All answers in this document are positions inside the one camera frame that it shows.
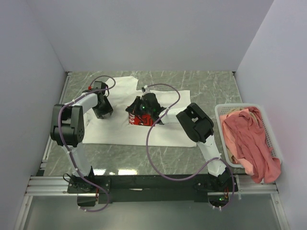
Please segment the white Coca-Cola t-shirt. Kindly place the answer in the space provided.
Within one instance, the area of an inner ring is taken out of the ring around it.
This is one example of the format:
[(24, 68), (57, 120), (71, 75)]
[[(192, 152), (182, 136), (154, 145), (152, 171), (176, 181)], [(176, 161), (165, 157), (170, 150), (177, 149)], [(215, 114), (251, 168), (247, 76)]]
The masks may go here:
[(187, 147), (196, 143), (190, 140), (179, 123), (156, 125), (149, 115), (134, 116), (126, 111), (142, 92), (137, 89), (138, 80), (133, 76), (108, 79), (114, 85), (108, 100), (113, 113), (105, 119), (98, 119), (93, 110), (84, 115), (84, 144), (112, 144), (157, 147)]

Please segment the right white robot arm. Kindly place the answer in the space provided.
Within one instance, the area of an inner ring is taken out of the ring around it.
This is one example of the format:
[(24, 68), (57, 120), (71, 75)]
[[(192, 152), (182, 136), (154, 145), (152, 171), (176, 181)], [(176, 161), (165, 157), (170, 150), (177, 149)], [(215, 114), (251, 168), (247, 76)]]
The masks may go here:
[(190, 103), (187, 107), (162, 107), (154, 93), (137, 96), (134, 102), (126, 108), (126, 112), (134, 115), (146, 124), (151, 121), (155, 125), (180, 124), (187, 137), (200, 148), (210, 176), (211, 187), (215, 191), (222, 191), (231, 178), (226, 164), (215, 143), (213, 121), (196, 104)]

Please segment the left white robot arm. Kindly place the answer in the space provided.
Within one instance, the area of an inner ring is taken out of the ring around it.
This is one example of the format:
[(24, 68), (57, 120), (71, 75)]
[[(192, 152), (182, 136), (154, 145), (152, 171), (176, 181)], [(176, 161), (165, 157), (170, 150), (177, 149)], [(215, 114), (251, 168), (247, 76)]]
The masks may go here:
[(73, 168), (71, 184), (79, 184), (86, 193), (95, 189), (96, 181), (93, 168), (84, 153), (83, 115), (92, 110), (98, 119), (111, 116), (113, 108), (108, 95), (109, 86), (102, 81), (95, 81), (79, 98), (67, 104), (56, 104), (52, 111), (50, 137), (68, 156)]

